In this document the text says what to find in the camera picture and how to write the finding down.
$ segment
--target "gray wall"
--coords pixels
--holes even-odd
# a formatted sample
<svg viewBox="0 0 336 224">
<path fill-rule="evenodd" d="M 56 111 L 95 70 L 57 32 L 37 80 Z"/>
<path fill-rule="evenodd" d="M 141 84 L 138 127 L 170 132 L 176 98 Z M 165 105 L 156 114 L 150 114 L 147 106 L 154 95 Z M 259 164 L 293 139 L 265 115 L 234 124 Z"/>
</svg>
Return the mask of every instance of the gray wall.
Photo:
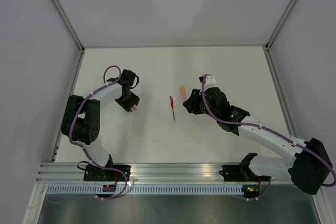
<svg viewBox="0 0 336 224">
<path fill-rule="evenodd" d="M 78 50 L 49 0 L 0 0 L 0 216 L 22 222 Z"/>
<path fill-rule="evenodd" d="M 271 48 L 299 136 L 321 140 L 334 166 L 335 19 L 336 0 L 299 0 Z M 336 188 L 325 190 L 335 212 Z"/>
<path fill-rule="evenodd" d="M 85 47 L 265 44 L 289 0 L 60 0 Z"/>
</svg>

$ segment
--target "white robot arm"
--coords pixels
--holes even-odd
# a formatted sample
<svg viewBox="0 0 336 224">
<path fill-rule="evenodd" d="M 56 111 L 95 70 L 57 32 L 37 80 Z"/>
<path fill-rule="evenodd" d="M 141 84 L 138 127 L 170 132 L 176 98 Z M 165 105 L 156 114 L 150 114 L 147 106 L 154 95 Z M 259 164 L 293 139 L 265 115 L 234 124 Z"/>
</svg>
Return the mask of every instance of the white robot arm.
<svg viewBox="0 0 336 224">
<path fill-rule="evenodd" d="M 244 181 L 255 181 L 258 176 L 269 176 L 279 180 L 291 180 L 298 188 L 309 194 L 316 194 L 332 164 L 323 144 L 312 138 L 305 141 L 266 126 L 249 112 L 230 105 L 226 95 L 220 91 L 211 75 L 200 77 L 202 90 L 194 89 L 190 98 L 183 103 L 189 113 L 208 114 L 225 131 L 249 138 L 277 153 L 281 158 L 263 157 L 249 153 L 234 167 L 237 177 Z M 229 170 L 222 174 L 224 180 Z"/>
<path fill-rule="evenodd" d="M 100 110 L 112 101 L 116 101 L 127 112 L 135 109 L 140 101 L 139 97 L 131 92 L 131 89 L 135 88 L 132 87 L 135 79 L 137 79 L 137 85 L 139 77 L 130 70 L 123 70 L 118 82 L 108 85 L 109 81 L 115 81 L 115 79 L 107 80 L 107 87 L 97 93 L 92 93 L 86 101 L 80 112 L 81 114 L 85 113 L 85 117 L 76 118 L 71 141 L 82 147 L 87 156 L 92 159 L 92 163 L 98 167 L 112 167 L 113 165 L 111 155 L 104 149 L 98 137 Z M 69 97 L 61 126 L 61 131 L 64 135 L 69 136 L 76 112 L 79 110 L 83 100 L 83 97 L 77 95 Z"/>
</svg>

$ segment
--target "purple cable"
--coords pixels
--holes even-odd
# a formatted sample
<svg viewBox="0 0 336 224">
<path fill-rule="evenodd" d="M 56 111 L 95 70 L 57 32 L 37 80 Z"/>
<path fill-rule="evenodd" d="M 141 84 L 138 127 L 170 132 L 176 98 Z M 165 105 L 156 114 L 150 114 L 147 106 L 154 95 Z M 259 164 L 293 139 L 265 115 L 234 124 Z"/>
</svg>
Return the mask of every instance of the purple cable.
<svg viewBox="0 0 336 224">
<path fill-rule="evenodd" d="M 119 76 L 118 76 L 114 81 L 112 81 L 111 83 L 108 83 L 107 85 L 101 86 L 100 88 L 94 90 L 93 93 L 91 93 L 91 94 L 89 94 L 87 97 L 85 97 L 85 99 L 84 99 L 84 100 L 82 101 L 82 103 L 80 104 L 80 106 L 79 106 L 79 108 L 78 108 L 78 110 L 77 110 L 77 112 L 76 112 L 76 114 L 75 114 L 75 117 L 73 118 L 73 121 L 72 121 L 72 124 L 71 124 L 71 127 L 70 127 L 70 131 L 69 131 L 69 141 L 70 141 L 70 143 L 73 144 L 73 145 L 77 145 L 77 146 L 81 147 L 81 148 L 83 149 L 85 155 L 86 155 L 87 158 L 89 159 L 89 161 L 91 161 L 94 165 L 96 165 L 96 166 L 99 167 L 100 169 L 103 169 L 103 170 L 113 170 L 113 171 L 115 171 L 115 172 L 120 173 L 120 174 L 124 177 L 124 179 L 125 179 L 125 186 L 123 187 L 123 189 L 121 190 L 121 192 L 118 193 L 117 195 L 113 195 L 113 196 L 111 196 L 111 197 L 106 197 L 106 198 L 104 198 L 104 199 L 115 199 L 115 198 L 119 198 L 119 197 L 121 196 L 121 194 L 122 194 L 122 193 L 126 190 L 126 188 L 127 188 L 127 181 L 128 181 L 128 179 L 127 179 L 127 177 L 126 177 L 126 174 L 125 174 L 124 172 L 122 172 L 121 170 L 119 170 L 119 169 L 103 167 L 103 166 L 100 166 L 99 164 L 97 164 L 95 161 L 93 161 L 92 158 L 91 158 L 91 156 L 90 156 L 90 154 L 89 154 L 89 153 L 87 152 L 87 150 L 85 149 L 85 147 L 84 147 L 83 145 L 81 145 L 81 144 L 79 144 L 79 143 L 76 143 L 75 141 L 72 140 L 72 132 L 74 131 L 75 123 L 76 123 L 77 118 L 78 118 L 78 116 L 79 116 L 79 114 L 80 114 L 80 111 L 82 110 L 82 108 L 83 108 L 84 104 L 87 102 L 87 100 L 89 100 L 93 95 L 95 95 L 95 94 L 98 93 L 99 91 L 101 91 L 101 90 L 103 90 L 103 89 L 105 89 L 105 88 L 107 88 L 107 87 L 109 87 L 109 86 L 115 84 L 116 82 L 118 82 L 118 81 L 120 80 L 120 77 L 121 77 L 121 69 L 120 69 L 118 66 L 109 66 L 109 67 L 105 70 L 104 75 L 103 75 L 103 80 L 104 80 L 104 82 L 105 82 L 105 76 L 106 76 L 106 73 L 107 73 L 107 71 L 108 71 L 109 69 L 111 69 L 111 68 L 117 68 L 118 71 L 119 71 Z"/>
<path fill-rule="evenodd" d="M 220 123 L 225 123 L 225 124 L 234 124 L 234 125 L 246 125 L 246 126 L 253 126 L 253 127 L 256 127 L 256 128 L 259 128 L 260 125 L 259 124 L 255 124 L 255 123 L 237 123 L 237 122 L 230 122 L 230 121 L 224 121 L 224 120 L 221 120 L 219 118 L 217 118 L 213 113 L 212 111 L 210 110 L 207 102 L 206 102 L 206 99 L 205 99 L 205 93 L 204 93 L 204 85 L 205 85 L 205 80 L 206 80 L 206 77 L 208 76 L 208 74 L 205 74 L 203 76 L 203 81 L 202 81 L 202 98 L 203 98 L 203 102 L 204 102 L 204 105 L 206 107 L 206 110 L 208 111 L 209 113 L 209 116 L 211 116 L 213 119 L 215 119 L 216 121 L 220 122 Z M 293 144 L 294 141 L 292 141 L 291 139 L 285 137 L 284 135 L 280 134 L 279 132 L 276 132 L 268 127 L 264 127 L 262 126 L 261 129 L 265 130 L 265 131 L 268 131 L 280 138 L 282 138 L 283 140 L 287 141 L 288 143 L 290 144 Z M 309 154 L 311 154 L 312 156 L 314 156 L 315 158 L 317 158 L 324 166 L 326 166 L 326 168 L 328 168 L 328 170 L 331 172 L 332 176 L 334 177 L 334 182 L 331 183 L 331 184 L 322 184 L 322 186 L 326 186 L 326 187 L 332 187 L 332 186 L 335 186 L 336 185 L 336 173 L 335 171 L 332 169 L 332 167 L 323 159 L 321 158 L 319 155 L 317 155 L 316 153 L 314 153 L 313 151 L 309 150 L 308 148 L 304 147 L 303 145 L 300 145 L 300 144 L 296 144 L 297 147 L 299 147 L 300 149 L 308 152 Z"/>
<path fill-rule="evenodd" d="M 94 198 L 95 198 L 94 196 L 82 196 L 82 197 L 71 198 L 71 199 L 66 199 L 62 201 L 52 201 L 48 198 L 48 195 L 46 195 L 45 200 L 50 204 L 63 204 L 63 203 L 71 202 L 73 200 L 78 200 L 78 199 L 94 199 Z"/>
</svg>

